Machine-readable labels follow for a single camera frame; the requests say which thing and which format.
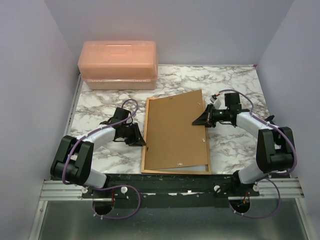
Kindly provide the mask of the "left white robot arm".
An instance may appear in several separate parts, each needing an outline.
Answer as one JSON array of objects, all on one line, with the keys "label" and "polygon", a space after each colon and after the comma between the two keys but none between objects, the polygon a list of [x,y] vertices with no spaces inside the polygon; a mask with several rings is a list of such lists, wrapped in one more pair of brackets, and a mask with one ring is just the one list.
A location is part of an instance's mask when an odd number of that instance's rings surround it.
[{"label": "left white robot arm", "polygon": [[78,137],[66,135],[61,139],[50,168],[50,175],[60,180],[64,177],[68,184],[93,187],[93,191],[99,197],[107,197],[111,185],[106,182],[105,174],[92,169],[93,153],[119,138],[128,146],[146,145],[137,123],[115,125],[103,121],[98,128],[87,134]]}]

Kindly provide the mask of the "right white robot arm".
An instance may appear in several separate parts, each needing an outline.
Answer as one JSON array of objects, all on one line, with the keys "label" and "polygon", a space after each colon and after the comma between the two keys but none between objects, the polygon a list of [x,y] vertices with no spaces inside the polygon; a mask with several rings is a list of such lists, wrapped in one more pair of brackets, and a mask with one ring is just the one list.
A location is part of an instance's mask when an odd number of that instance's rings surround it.
[{"label": "right white robot arm", "polygon": [[297,153],[292,130],[266,122],[243,109],[240,103],[229,104],[226,109],[207,105],[204,112],[192,122],[193,126],[214,128],[216,124],[228,123],[239,127],[257,139],[255,162],[234,173],[230,191],[241,196],[251,185],[270,173],[289,174],[297,165]]}]

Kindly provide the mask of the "landscape photo print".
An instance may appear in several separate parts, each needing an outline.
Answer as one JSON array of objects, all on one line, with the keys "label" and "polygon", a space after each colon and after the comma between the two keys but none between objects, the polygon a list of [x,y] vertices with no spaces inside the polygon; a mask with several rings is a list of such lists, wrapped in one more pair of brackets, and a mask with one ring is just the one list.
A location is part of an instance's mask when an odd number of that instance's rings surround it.
[{"label": "landscape photo print", "polygon": [[174,167],[174,168],[161,168],[160,171],[191,171],[191,172],[206,172],[208,165],[194,165],[185,167]]}]

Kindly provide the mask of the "orange wooden picture frame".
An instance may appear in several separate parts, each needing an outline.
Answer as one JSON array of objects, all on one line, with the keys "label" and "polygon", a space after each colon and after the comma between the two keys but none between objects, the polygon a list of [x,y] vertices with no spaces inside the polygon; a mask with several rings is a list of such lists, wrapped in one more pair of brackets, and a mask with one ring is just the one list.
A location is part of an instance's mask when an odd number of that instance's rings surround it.
[{"label": "orange wooden picture frame", "polygon": [[[149,105],[151,100],[156,100],[156,97],[148,97],[146,100],[145,106],[145,118],[144,118],[144,131],[143,139],[147,141],[147,130],[148,130],[148,114],[149,114]],[[207,164],[205,165],[205,171],[195,171],[195,170],[181,170],[180,167],[174,168],[173,170],[149,170],[145,166],[145,157],[147,152],[147,146],[142,147],[142,157],[141,157],[141,173],[143,174],[161,174],[161,175],[212,175],[212,164],[210,156],[210,144],[209,144],[209,133],[208,130],[205,131],[206,135],[206,149],[207,149]]]}]

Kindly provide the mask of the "brown cardboard backing board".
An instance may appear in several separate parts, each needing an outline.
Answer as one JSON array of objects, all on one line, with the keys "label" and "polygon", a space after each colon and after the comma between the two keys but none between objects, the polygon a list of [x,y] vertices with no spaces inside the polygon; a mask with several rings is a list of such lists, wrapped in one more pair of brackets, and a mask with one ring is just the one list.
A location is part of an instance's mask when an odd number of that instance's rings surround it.
[{"label": "brown cardboard backing board", "polygon": [[207,129],[192,125],[204,110],[205,101],[200,89],[149,102],[147,170],[208,164]]}]

